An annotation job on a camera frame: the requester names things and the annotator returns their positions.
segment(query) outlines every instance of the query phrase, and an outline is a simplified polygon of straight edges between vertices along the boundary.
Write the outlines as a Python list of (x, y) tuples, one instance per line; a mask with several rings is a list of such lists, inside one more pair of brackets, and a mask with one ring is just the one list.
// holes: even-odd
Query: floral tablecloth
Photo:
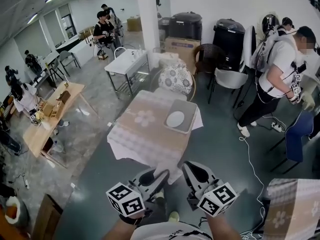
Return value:
[(264, 240), (307, 240), (320, 215), (320, 180), (274, 179), (268, 188), (270, 207)]
[[(190, 133), (183, 134), (164, 126), (173, 102), (170, 97), (141, 90), (107, 136), (116, 159), (130, 158), (157, 167), (157, 171), (169, 169), (169, 184), (182, 175), (177, 164), (190, 137)], [(202, 126), (198, 109), (192, 129)]]

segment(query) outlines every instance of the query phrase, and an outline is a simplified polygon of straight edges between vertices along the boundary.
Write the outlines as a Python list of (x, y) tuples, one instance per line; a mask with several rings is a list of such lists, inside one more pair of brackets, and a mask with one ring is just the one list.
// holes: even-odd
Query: window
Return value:
[(66, 31), (66, 34), (68, 35), (68, 38), (72, 38), (77, 34), (74, 22), (72, 21), (72, 18), (71, 18), (71, 14), (64, 16), (62, 18), (62, 23)]

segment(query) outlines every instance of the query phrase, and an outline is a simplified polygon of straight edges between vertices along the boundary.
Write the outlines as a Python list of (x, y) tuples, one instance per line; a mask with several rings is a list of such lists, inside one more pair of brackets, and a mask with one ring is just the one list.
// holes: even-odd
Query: black cap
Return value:
[(290, 26), (292, 26), (292, 25), (293, 25), (293, 22), (292, 22), (292, 20), (291, 20), (290, 18), (284, 17), (284, 18), (282, 19), (282, 25), (290, 25)]
[(305, 37), (308, 43), (316, 45), (316, 36), (310, 27), (302, 26), (296, 33), (300, 36)]
[(105, 12), (105, 11), (99, 11), (98, 13), (97, 13), (97, 15), (96, 15), (96, 17), (98, 18), (98, 19), (100, 19), (101, 17), (103, 17), (103, 16), (107, 16), (107, 13)]

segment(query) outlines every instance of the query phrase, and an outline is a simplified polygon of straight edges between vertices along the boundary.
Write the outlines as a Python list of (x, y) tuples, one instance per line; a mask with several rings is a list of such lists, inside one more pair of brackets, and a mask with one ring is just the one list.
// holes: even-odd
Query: white plate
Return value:
[(166, 119), (166, 125), (172, 128), (178, 127), (185, 120), (185, 114), (181, 111), (171, 113)]

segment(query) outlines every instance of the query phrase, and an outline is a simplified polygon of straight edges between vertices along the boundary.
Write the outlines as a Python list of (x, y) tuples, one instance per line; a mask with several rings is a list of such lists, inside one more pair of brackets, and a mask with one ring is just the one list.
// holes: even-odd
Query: power strip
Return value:
[(280, 125), (276, 124), (275, 122), (272, 122), (271, 127), (275, 129), (277, 132), (282, 133), (282, 128)]

